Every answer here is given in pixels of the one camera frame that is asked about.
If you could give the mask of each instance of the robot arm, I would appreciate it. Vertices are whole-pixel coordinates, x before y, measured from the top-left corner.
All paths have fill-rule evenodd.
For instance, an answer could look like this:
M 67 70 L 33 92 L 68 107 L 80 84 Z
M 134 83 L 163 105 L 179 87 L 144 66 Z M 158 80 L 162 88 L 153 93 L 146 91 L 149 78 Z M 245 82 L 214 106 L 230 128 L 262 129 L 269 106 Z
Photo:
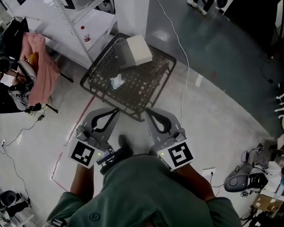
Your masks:
M 98 120 L 109 115 L 105 126 L 98 128 Z M 102 164 L 109 161 L 113 153 L 108 140 L 119 115 L 117 108 L 91 111 L 77 128 L 68 157 L 86 168 L 91 168 L 96 162 Z M 186 143 L 185 130 L 172 113 L 158 108 L 147 108 L 144 116 L 154 141 L 152 150 L 171 171 L 192 162 L 193 156 Z M 163 125 L 162 130 L 155 121 Z

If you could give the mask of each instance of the pink cloth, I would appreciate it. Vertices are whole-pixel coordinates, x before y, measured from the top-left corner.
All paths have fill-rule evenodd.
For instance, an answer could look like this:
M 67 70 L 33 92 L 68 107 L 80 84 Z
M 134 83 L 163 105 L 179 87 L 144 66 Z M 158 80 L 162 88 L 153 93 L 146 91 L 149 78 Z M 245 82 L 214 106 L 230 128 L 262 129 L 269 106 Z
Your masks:
M 24 33 L 20 60 L 28 59 L 35 52 L 38 52 L 39 59 L 38 68 L 33 68 L 37 78 L 28 98 L 30 106 L 46 104 L 60 76 L 57 63 L 45 51 L 45 37 L 41 34 Z

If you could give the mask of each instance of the electrical socket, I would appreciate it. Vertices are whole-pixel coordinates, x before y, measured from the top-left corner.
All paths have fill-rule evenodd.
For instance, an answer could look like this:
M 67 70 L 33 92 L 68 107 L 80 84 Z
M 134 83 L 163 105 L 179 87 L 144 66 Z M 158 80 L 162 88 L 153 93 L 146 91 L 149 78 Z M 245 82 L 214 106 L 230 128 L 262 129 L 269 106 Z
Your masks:
M 208 168 L 208 169 L 203 169 L 203 171 L 202 171 L 202 176 L 203 176 L 203 177 L 211 176 L 212 173 L 213 173 L 213 175 L 215 175 L 216 172 L 217 172 L 217 169 L 216 169 L 215 167 L 213 167 L 213 168 Z

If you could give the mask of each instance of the white pillar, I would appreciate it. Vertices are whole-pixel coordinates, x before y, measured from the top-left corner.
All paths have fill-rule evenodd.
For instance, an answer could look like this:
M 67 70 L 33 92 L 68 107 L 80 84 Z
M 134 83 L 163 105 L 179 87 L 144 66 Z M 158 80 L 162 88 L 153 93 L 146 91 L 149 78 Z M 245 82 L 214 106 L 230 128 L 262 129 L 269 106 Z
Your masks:
M 150 0 L 115 0 L 115 11 L 120 33 L 145 37 Z

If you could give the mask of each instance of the concrete floor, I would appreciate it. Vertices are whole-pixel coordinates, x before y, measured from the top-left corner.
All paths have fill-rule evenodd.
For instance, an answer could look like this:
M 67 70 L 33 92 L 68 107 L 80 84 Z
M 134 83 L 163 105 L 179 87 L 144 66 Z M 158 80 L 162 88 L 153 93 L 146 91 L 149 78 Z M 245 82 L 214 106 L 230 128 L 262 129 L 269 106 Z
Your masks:
M 9 147 L 8 154 L 15 160 L 18 174 L 25 180 L 32 201 L 32 210 L 36 214 L 33 221 L 42 225 L 49 212 L 57 203 L 60 195 L 69 190 L 74 177 L 76 164 L 66 157 L 71 133 L 86 112 L 107 107 L 79 86 L 85 69 L 65 60 L 62 71 L 74 78 L 70 83 L 64 78 L 53 92 L 53 106 L 59 114 L 47 109 L 45 118 L 29 131 L 23 131 Z M 172 112 L 180 119 L 182 94 L 185 89 L 187 67 L 178 63 L 171 74 L 156 107 Z M 216 167 L 213 185 L 223 183 L 225 177 L 240 163 L 241 154 L 254 148 L 268 133 L 239 104 L 203 79 L 196 86 L 198 73 L 190 71 L 188 87 L 183 107 L 182 126 L 194 153 L 192 165 L 200 173 L 202 169 Z M 22 128 L 31 127 L 38 116 L 32 118 L 26 113 L 0 115 L 0 143 L 5 138 L 10 143 Z M 150 144 L 145 123 L 139 123 L 121 114 L 109 143 L 118 148 L 117 137 L 120 133 L 128 135 L 134 145 L 135 153 L 147 152 Z M 16 176 L 12 161 L 0 154 L 0 185 L 3 190 L 15 190 L 25 195 L 22 181 Z M 95 170 L 95 194 L 102 187 L 102 175 L 99 167 Z M 231 199 L 239 215 L 244 214 L 255 195 L 241 198 L 240 193 L 229 193 L 223 188 L 219 196 Z
M 214 83 L 247 110 L 266 130 L 277 138 L 283 133 L 274 112 L 278 105 L 277 84 L 284 80 L 281 64 L 268 60 L 257 43 L 213 5 L 204 17 L 187 5 L 187 0 L 159 0 L 173 21 L 190 67 Z M 147 43 L 169 53 L 187 65 L 170 22 L 157 1 L 150 0 Z

